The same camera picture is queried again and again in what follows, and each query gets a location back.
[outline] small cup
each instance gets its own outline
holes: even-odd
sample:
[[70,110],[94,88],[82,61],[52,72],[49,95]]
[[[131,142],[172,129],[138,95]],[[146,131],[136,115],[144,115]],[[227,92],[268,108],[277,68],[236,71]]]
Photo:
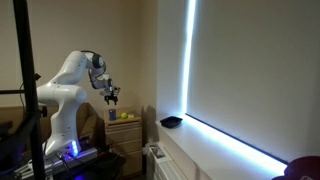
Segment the small cup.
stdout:
[[114,121],[116,120],[116,110],[115,109],[110,109],[109,110],[109,120]]

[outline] wooden drawer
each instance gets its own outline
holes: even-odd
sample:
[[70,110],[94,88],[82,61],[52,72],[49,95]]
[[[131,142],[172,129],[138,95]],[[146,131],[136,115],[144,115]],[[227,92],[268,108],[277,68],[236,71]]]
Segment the wooden drawer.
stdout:
[[122,143],[125,141],[132,141],[132,140],[137,140],[141,138],[142,138],[141,127],[106,133],[107,144]]
[[135,151],[121,155],[126,158],[126,163],[122,167],[121,176],[142,172],[142,151]]
[[142,139],[113,144],[113,151],[118,154],[126,154],[133,151],[141,151]]
[[112,126],[106,126],[106,133],[110,133],[114,131],[123,131],[123,130],[132,129],[132,128],[139,128],[139,127],[141,127],[140,122],[117,124]]

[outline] red object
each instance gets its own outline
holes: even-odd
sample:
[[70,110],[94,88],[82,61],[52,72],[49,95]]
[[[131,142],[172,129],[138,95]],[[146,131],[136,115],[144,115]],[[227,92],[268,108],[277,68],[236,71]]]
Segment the red object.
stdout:
[[284,176],[272,180],[320,180],[320,156],[306,156],[293,160]]

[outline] blue led light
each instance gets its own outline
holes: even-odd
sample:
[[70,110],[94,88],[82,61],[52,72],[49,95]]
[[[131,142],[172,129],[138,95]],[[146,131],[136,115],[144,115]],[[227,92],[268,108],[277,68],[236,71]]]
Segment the blue led light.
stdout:
[[78,153],[79,153],[79,151],[78,151],[78,146],[77,146],[76,141],[72,141],[71,144],[72,144],[72,149],[73,149],[73,155],[74,155],[74,156],[77,156]]

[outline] black pole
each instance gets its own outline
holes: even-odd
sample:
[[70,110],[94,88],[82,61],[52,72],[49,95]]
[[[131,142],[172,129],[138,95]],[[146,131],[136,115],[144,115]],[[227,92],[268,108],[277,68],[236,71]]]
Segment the black pole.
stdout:
[[[31,33],[26,0],[13,0],[16,28],[18,35],[19,53],[21,61],[22,78],[25,90],[27,116],[34,117],[39,113],[36,80],[34,77],[34,64],[31,45]],[[41,145],[40,117],[30,133],[32,166],[36,180],[45,179],[43,151]]]
[[0,90],[0,95],[3,94],[22,94],[24,90]]

